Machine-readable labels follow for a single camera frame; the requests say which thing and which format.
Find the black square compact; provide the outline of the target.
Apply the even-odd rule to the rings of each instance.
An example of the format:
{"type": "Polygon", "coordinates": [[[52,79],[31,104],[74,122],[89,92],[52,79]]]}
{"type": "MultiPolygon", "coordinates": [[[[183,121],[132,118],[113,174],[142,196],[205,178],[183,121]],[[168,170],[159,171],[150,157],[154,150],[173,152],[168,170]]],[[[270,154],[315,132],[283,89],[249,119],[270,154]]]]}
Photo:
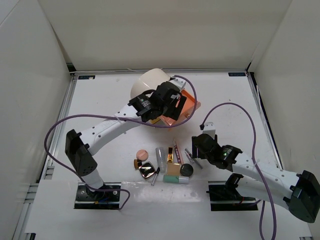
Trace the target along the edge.
{"type": "Polygon", "coordinates": [[[143,163],[138,170],[144,179],[148,179],[156,173],[156,169],[149,161],[143,163]]]}

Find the dark logo sticker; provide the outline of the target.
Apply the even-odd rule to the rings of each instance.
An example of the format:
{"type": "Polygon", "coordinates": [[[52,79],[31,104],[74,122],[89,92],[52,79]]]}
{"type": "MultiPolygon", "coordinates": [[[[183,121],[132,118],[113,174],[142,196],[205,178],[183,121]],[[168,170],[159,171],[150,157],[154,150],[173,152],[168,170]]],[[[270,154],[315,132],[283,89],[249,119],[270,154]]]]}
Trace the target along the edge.
{"type": "Polygon", "coordinates": [[[229,77],[246,77],[247,74],[245,72],[229,72],[229,77]]]}
{"type": "Polygon", "coordinates": [[[94,80],[95,79],[95,75],[79,75],[78,79],[79,80],[94,80]]]}

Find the mint green tube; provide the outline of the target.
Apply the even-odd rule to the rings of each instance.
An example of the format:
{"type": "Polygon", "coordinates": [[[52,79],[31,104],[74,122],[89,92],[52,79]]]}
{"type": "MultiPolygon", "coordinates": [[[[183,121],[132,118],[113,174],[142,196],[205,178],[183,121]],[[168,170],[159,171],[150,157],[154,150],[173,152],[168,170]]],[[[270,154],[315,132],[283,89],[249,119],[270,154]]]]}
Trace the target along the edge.
{"type": "Polygon", "coordinates": [[[172,183],[172,184],[189,184],[189,177],[188,176],[176,176],[176,175],[164,175],[163,182],[165,183],[172,183]]]}

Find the yellow lower drawer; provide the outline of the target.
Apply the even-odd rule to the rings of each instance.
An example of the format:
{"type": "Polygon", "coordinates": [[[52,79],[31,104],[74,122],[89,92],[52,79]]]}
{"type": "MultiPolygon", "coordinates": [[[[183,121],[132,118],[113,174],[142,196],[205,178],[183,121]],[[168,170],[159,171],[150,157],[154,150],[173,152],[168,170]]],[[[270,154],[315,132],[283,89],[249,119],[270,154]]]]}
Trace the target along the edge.
{"type": "Polygon", "coordinates": [[[149,123],[152,125],[162,125],[163,121],[161,120],[161,118],[158,117],[156,119],[150,120],[149,123]]]}

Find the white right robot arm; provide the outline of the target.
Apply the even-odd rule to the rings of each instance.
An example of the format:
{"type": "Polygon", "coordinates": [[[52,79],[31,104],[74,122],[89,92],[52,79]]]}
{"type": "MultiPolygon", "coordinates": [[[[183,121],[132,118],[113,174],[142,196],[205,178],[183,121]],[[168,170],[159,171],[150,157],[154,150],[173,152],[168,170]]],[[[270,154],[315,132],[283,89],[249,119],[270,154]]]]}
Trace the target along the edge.
{"type": "Polygon", "coordinates": [[[231,172],[223,187],[227,198],[236,200],[242,196],[269,201],[301,221],[316,221],[320,210],[320,184],[313,173],[307,170],[296,173],[253,162],[237,147],[220,146],[217,139],[202,133],[192,138],[192,145],[201,159],[231,172]]]}

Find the clear plastic tube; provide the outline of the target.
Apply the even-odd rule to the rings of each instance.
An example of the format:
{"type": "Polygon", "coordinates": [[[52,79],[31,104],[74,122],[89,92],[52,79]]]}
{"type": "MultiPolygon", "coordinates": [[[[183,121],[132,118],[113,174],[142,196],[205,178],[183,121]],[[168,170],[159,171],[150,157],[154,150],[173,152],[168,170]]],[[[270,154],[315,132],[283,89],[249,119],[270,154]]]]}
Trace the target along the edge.
{"type": "Polygon", "coordinates": [[[155,154],[156,154],[157,166],[159,167],[159,171],[164,174],[166,172],[166,163],[167,163],[167,160],[165,158],[164,148],[157,147],[155,149],[155,154]]]}

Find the gold black lipstick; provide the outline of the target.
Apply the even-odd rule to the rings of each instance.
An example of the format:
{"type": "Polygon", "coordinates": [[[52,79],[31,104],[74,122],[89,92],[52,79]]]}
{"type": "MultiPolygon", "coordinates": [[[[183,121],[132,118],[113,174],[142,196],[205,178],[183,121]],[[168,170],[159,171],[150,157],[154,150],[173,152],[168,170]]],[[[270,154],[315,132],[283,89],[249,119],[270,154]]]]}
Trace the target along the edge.
{"type": "Polygon", "coordinates": [[[173,159],[174,159],[174,156],[173,156],[173,148],[172,148],[172,147],[169,147],[169,148],[168,148],[168,154],[167,154],[167,162],[168,162],[168,163],[172,163],[172,162],[173,162],[173,159]]]}

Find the round pink powder puff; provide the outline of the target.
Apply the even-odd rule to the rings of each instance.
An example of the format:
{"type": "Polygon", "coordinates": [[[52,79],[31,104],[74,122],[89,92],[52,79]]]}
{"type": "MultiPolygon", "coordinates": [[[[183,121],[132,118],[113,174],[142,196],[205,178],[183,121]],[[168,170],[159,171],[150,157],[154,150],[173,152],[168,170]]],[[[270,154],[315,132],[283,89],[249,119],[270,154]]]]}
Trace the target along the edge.
{"type": "Polygon", "coordinates": [[[139,161],[146,161],[149,158],[149,153],[145,149],[140,149],[136,153],[136,159],[139,161]]]}

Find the dark logo sticker right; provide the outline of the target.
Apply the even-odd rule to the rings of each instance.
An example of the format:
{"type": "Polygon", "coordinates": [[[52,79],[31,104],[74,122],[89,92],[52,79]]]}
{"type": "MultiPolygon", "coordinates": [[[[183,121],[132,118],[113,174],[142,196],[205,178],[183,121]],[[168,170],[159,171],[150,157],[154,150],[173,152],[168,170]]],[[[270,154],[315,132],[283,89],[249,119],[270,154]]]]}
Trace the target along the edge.
{"type": "Polygon", "coordinates": [[[247,74],[245,72],[229,72],[229,77],[246,77],[247,74]]]}

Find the orange plastic drawer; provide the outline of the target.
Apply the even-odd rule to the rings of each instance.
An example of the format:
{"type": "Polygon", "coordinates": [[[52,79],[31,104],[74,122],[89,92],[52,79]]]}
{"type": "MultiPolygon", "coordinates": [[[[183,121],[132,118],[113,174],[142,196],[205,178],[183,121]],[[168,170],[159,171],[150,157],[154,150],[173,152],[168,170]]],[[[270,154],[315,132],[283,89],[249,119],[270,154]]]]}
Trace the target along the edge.
{"type": "Polygon", "coordinates": [[[183,122],[184,120],[187,120],[188,118],[185,117],[185,114],[191,115],[194,107],[196,110],[201,107],[201,102],[195,101],[194,96],[191,93],[189,93],[187,90],[183,89],[181,93],[184,97],[186,97],[186,101],[184,103],[184,106],[182,108],[182,111],[179,115],[178,120],[174,120],[172,118],[165,117],[163,115],[159,117],[161,118],[162,122],[167,126],[176,125],[183,122]]]}

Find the grey patterned eyeliner pencil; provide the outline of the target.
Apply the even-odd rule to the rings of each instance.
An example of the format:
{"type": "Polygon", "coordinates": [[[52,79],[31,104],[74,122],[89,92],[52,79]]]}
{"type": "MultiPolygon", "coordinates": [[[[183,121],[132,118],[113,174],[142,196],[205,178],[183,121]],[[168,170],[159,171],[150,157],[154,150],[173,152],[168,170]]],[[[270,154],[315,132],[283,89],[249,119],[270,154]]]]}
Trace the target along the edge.
{"type": "Polygon", "coordinates": [[[203,166],[195,158],[193,158],[191,152],[187,148],[184,149],[184,152],[191,163],[196,164],[201,170],[203,169],[203,166]]]}

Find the clear mascara black cap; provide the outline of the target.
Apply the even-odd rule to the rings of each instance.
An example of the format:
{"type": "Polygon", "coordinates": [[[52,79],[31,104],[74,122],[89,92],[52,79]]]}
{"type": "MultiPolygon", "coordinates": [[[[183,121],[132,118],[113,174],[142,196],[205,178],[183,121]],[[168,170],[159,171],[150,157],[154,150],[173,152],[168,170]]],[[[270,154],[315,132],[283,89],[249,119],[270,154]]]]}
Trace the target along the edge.
{"type": "Polygon", "coordinates": [[[155,183],[156,183],[156,181],[157,181],[157,178],[158,178],[158,176],[159,176],[159,173],[160,173],[160,168],[158,167],[157,170],[156,170],[156,172],[155,172],[155,174],[154,174],[154,176],[153,176],[153,179],[152,179],[152,182],[151,182],[151,186],[154,186],[154,185],[155,185],[155,183]]]}

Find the round black compact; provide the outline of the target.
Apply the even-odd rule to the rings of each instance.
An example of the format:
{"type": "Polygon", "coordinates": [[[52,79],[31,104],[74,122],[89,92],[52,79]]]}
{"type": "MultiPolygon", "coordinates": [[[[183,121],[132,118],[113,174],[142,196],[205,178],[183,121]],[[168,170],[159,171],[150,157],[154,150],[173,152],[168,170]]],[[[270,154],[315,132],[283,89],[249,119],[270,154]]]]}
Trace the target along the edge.
{"type": "Polygon", "coordinates": [[[185,163],[181,165],[179,172],[180,172],[180,175],[183,177],[190,177],[194,173],[194,168],[192,167],[191,164],[185,163]]]}

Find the cream cylindrical organizer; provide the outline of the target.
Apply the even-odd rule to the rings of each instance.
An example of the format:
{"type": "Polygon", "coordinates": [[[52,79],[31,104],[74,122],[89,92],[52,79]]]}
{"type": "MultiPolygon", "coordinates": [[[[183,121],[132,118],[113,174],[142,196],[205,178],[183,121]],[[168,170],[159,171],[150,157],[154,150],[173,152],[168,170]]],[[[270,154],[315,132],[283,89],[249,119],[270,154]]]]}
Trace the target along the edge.
{"type": "Polygon", "coordinates": [[[169,81],[171,77],[163,70],[154,68],[147,71],[139,77],[139,79],[133,84],[130,92],[130,99],[142,94],[146,90],[156,90],[157,86],[163,82],[169,81]]]}

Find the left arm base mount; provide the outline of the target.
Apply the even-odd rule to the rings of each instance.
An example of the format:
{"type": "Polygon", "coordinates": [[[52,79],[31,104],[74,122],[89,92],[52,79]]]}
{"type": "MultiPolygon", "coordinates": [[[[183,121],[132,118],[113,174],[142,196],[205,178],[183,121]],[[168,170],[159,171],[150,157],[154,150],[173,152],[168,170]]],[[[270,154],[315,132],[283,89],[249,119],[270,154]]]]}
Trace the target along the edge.
{"type": "Polygon", "coordinates": [[[74,209],[77,210],[118,210],[120,207],[121,183],[105,182],[103,189],[109,192],[89,190],[84,183],[78,183],[74,200],[74,209]]]}

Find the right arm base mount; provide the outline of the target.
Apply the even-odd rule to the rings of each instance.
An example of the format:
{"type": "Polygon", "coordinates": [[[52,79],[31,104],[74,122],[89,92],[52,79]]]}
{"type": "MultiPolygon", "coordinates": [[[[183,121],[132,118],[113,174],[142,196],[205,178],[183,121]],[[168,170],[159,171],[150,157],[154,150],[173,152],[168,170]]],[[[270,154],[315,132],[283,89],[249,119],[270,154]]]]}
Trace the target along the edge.
{"type": "Polygon", "coordinates": [[[237,187],[242,175],[232,173],[226,182],[208,184],[206,193],[209,196],[212,212],[257,211],[259,201],[254,197],[242,196],[237,187]]]}

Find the dark logo sticker left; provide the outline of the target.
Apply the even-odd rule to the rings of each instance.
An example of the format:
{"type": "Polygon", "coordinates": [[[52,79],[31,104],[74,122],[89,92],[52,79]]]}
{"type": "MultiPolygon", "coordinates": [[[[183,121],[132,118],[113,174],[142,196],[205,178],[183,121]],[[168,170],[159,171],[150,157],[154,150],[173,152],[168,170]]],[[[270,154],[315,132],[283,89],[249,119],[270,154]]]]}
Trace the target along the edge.
{"type": "Polygon", "coordinates": [[[94,80],[95,79],[95,75],[79,75],[78,79],[79,80],[94,80]]]}

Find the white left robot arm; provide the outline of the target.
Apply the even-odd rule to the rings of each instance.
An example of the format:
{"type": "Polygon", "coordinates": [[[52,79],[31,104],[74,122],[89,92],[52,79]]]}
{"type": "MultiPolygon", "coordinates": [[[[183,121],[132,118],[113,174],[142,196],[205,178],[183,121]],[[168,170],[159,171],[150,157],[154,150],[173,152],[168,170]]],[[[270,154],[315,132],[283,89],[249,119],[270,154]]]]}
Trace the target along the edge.
{"type": "Polygon", "coordinates": [[[156,89],[148,89],[133,97],[110,119],[105,118],[90,129],[66,134],[65,154],[76,173],[88,185],[88,194],[94,200],[105,195],[105,187],[97,170],[93,156],[107,143],[137,127],[160,116],[178,120],[187,100],[182,95],[185,80],[173,78],[162,82],[156,89]]]}

